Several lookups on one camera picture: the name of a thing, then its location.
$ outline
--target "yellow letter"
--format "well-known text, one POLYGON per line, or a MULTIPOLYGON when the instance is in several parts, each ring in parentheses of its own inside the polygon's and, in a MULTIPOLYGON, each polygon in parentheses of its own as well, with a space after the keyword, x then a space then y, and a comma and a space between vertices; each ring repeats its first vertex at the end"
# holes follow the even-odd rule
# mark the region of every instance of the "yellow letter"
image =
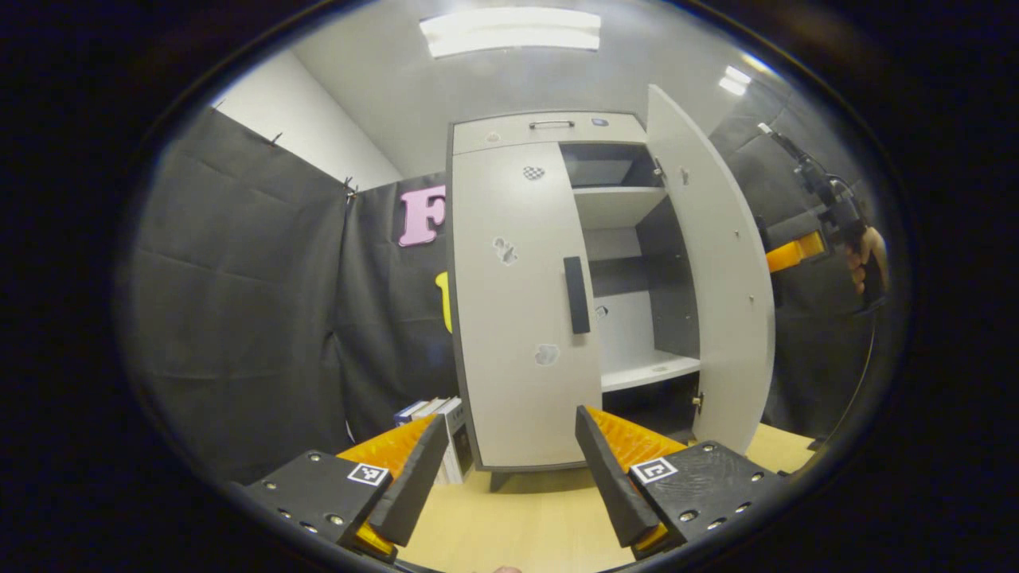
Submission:
POLYGON ((452 333, 452 316, 449 314, 449 271, 440 272, 435 277, 435 283, 442 289, 442 319, 446 322, 446 330, 452 333))

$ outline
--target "book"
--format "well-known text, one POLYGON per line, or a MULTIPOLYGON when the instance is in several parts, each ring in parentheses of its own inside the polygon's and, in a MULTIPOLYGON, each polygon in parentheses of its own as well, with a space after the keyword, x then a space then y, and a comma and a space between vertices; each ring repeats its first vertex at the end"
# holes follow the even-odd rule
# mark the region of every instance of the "book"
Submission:
POLYGON ((418 408, 421 408, 425 404, 428 404, 427 400, 419 400, 414 404, 404 408, 399 412, 392 415, 392 421, 396 423, 397 426, 401 426, 411 421, 411 414, 415 412, 418 408))
POLYGON ((421 418, 425 418, 434 414, 436 410, 438 410, 439 408, 442 407, 443 404, 445 404, 446 400, 448 400, 448 398, 436 398, 432 400, 428 404, 425 404, 421 408, 415 410, 411 414, 411 419, 420 420, 421 418))
POLYGON ((460 398, 449 399, 436 414, 445 415, 446 432, 449 445, 442 457, 442 469, 448 483, 464 483, 464 477, 474 463, 471 453, 471 442, 467 435, 467 416, 464 413, 464 402, 460 398))
POLYGON ((439 471, 435 474, 435 485, 446 485, 449 483, 449 476, 446 475, 445 466, 439 466, 439 471))

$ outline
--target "human hand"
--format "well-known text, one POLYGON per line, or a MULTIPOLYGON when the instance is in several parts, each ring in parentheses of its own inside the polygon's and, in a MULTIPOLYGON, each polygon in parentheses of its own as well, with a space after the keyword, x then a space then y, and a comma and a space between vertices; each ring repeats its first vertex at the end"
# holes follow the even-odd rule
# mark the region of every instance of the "human hand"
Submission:
POLYGON ((863 279, 867 276, 863 265, 870 261, 870 257, 874 257, 877 261, 877 268, 881 271, 881 284, 888 284, 888 251, 884 249, 884 238, 872 226, 868 226, 860 238, 859 253, 854 252, 852 247, 846 246, 846 262, 849 264, 849 271, 859 295, 863 294, 863 279))

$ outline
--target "orange gripper pad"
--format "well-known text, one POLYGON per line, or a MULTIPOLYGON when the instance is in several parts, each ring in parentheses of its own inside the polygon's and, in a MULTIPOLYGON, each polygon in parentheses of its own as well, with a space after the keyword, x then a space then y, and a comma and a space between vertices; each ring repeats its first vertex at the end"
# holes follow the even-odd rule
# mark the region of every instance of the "orange gripper pad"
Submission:
MULTIPOLYGON (((392 474, 392 478, 396 479, 404 471, 404 464, 407 463, 411 452, 434 417, 433 414, 376 435, 368 441, 362 441, 337 454, 336 457, 359 464, 386 468, 392 474)), ((389 555, 393 549, 392 541, 379 535, 367 521, 358 529, 357 539, 383 555, 389 555)))
POLYGON ((386 468, 392 474, 392 478, 396 479, 404 471, 404 464, 407 463, 414 447, 418 445, 418 440, 421 439, 434 417, 435 415, 432 414, 385 433, 380 433, 368 441, 362 441, 345 452, 336 454, 336 457, 359 464, 386 468))
POLYGON ((800 264, 803 259, 809 259, 823 252, 824 242, 821 241, 821 233, 815 230, 810 235, 806 235, 769 251, 765 255, 767 270, 768 272, 779 272, 780 270, 800 264))
POLYGON ((653 548, 658 541, 664 539, 667 535, 668 529, 665 527, 665 524, 659 522, 657 527, 652 529, 648 534, 644 535, 644 537, 640 541, 637 541, 634 546, 637 548, 637 551, 647 551, 648 549, 653 548))
POLYGON ((598 429, 605 436, 605 441, 608 442, 612 456, 615 457, 615 461, 620 463, 624 472, 629 472, 630 466, 634 464, 668 456, 687 448, 675 439, 669 439, 619 416, 591 407, 587 407, 587 411, 591 414, 594 422, 598 424, 598 429))

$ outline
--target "wooden floor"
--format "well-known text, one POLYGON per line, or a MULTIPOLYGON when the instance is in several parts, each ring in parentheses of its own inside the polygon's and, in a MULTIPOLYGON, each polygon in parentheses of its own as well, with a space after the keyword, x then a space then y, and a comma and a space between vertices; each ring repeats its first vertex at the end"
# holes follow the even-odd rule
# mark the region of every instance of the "wooden floor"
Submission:
MULTIPOLYGON (((747 457, 792 472, 813 452, 809 437, 760 424, 747 457)), ((586 468, 512 475, 488 491, 490 474, 463 485, 435 485, 399 558, 446 573, 592 573, 633 562, 621 548, 586 468)))

